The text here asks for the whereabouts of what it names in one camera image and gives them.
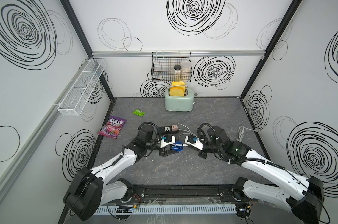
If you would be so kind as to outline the blue electric shaver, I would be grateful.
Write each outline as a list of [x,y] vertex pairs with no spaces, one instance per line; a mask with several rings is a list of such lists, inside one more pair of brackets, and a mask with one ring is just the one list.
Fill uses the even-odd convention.
[[183,150],[183,143],[180,141],[176,141],[174,144],[171,145],[171,150],[175,152],[181,152]]

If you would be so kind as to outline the black power strip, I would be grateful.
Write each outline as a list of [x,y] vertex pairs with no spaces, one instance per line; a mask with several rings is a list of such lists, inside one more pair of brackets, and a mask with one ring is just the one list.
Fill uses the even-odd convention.
[[171,131],[171,126],[159,127],[159,131],[160,131],[162,134],[177,134],[177,133],[173,133],[173,132]]

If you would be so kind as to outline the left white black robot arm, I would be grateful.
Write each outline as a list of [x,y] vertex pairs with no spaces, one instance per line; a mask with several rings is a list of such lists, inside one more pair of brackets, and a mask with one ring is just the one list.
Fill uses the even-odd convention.
[[113,200],[130,200],[132,184],[125,179],[109,183],[116,175],[142,159],[148,150],[166,152],[176,142],[172,134],[164,134],[152,122],[143,122],[136,137],[122,146],[118,155],[107,162],[88,169],[80,169],[74,176],[63,203],[80,220],[88,220],[99,206]]

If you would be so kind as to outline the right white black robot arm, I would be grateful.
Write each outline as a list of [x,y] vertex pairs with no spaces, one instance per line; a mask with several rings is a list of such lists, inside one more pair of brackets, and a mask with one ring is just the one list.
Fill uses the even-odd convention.
[[251,170],[273,185],[254,183],[240,177],[232,191],[236,200],[258,199],[291,211],[305,224],[319,224],[324,207],[323,182],[316,178],[306,178],[289,171],[263,157],[248,145],[231,141],[226,132],[209,123],[202,123],[197,129],[200,150],[211,152],[229,165],[238,165]]

